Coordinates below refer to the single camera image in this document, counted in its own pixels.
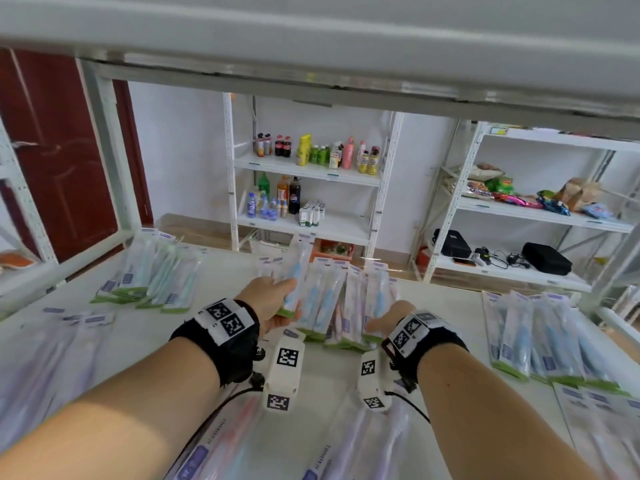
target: yellow bottle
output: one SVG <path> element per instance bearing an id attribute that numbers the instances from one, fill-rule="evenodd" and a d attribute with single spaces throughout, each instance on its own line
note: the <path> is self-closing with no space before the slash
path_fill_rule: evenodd
<path id="1" fill-rule="evenodd" d="M 309 160 L 309 152 L 311 151 L 311 135 L 306 134 L 300 137 L 300 145 L 296 153 L 298 165 L 305 166 Z"/>

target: black wrist strap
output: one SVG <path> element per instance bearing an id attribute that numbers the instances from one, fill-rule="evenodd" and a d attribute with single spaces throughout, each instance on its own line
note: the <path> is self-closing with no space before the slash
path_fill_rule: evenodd
<path id="1" fill-rule="evenodd" d="M 260 323 L 244 301 L 222 299 L 204 307 L 176 329 L 171 339 L 192 341 L 218 370 L 220 385 L 242 382 L 253 370 Z"/>
<path id="2" fill-rule="evenodd" d="M 416 311 L 398 322 L 396 329 L 382 342 L 382 348 L 403 378 L 417 382 L 420 360 L 441 344 L 455 344 L 469 352 L 443 319 L 429 312 Z"/>

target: black case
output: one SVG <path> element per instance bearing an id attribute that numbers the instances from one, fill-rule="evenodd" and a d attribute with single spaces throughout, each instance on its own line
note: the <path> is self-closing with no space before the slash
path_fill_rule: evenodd
<path id="1" fill-rule="evenodd" d="M 439 233 L 440 229 L 436 229 L 433 233 L 434 240 L 438 238 Z M 450 230 L 444 240 L 441 253 L 450 258 L 468 258 L 471 256 L 471 248 L 457 230 Z"/>
<path id="2" fill-rule="evenodd" d="M 572 263 L 551 246 L 528 242 L 522 248 L 522 256 L 542 273 L 566 276 L 571 273 Z"/>

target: wooden door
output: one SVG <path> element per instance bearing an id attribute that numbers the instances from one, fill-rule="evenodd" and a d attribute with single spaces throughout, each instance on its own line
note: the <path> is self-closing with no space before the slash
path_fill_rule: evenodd
<path id="1" fill-rule="evenodd" d="M 76 60 L 0 48 L 0 114 L 12 141 L 37 144 L 21 146 L 16 154 L 58 260 L 115 233 L 116 217 Z M 133 119 L 126 124 L 125 132 L 132 131 L 137 144 Z M 131 135 L 126 136 L 131 146 Z M 130 160 L 136 149 L 127 148 Z M 31 247 L 6 188 L 3 197 Z M 150 205 L 143 220 L 149 217 Z"/>

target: plastic basket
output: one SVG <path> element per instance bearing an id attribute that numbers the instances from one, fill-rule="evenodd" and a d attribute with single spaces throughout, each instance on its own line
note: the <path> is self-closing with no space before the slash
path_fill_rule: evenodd
<path id="1" fill-rule="evenodd" d="M 253 230 L 247 238 L 252 254 L 273 258 L 286 253 L 292 239 L 291 234 L 264 229 Z"/>

